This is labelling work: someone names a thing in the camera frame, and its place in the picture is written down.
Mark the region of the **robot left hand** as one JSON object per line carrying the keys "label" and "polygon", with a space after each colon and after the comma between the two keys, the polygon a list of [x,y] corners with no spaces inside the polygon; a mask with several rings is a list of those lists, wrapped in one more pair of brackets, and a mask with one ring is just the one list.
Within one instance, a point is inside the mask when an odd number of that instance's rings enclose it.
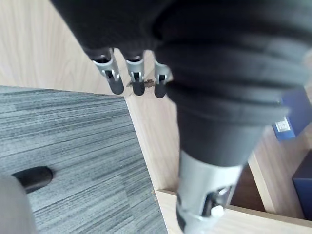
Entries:
{"label": "robot left hand", "polygon": [[157,97],[177,107],[176,216],[185,234],[223,216],[264,128],[304,86],[312,47],[309,0],[54,0],[53,6],[113,93],[122,53],[134,93],[144,93],[146,50],[154,53]]}

